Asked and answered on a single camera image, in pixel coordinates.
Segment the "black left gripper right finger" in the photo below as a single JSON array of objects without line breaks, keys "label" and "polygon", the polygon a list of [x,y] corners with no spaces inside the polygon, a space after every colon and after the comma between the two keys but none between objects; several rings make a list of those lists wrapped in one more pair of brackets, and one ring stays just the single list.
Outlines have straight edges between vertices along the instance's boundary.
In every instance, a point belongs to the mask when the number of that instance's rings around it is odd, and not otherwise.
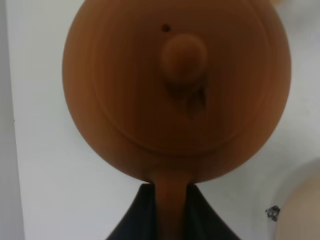
[{"label": "black left gripper right finger", "polygon": [[196,185],[188,185],[183,221],[185,240],[240,240],[213,210]]}]

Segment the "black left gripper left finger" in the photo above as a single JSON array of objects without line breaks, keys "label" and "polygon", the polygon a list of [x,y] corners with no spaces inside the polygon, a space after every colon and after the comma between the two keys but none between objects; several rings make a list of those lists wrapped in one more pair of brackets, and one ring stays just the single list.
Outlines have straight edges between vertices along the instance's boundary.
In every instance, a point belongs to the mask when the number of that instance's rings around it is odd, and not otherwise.
[{"label": "black left gripper left finger", "polygon": [[155,186],[144,183],[107,240],[156,240],[157,238]]}]

